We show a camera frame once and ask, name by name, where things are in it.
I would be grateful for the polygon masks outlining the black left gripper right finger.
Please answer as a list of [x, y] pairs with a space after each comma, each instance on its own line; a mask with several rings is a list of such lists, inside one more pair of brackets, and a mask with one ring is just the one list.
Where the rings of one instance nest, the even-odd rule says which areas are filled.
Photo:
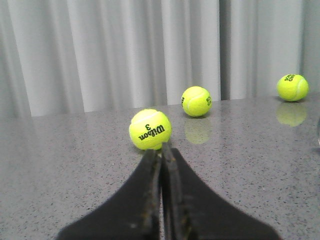
[[279, 240], [278, 233], [211, 190], [181, 153], [162, 145], [162, 203], [168, 240]]

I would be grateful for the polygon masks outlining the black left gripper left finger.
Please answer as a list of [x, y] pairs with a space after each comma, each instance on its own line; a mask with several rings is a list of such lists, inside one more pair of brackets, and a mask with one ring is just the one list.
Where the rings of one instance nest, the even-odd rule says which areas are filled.
[[158, 240], [161, 159], [147, 150], [125, 184], [104, 204], [65, 227], [59, 240]]

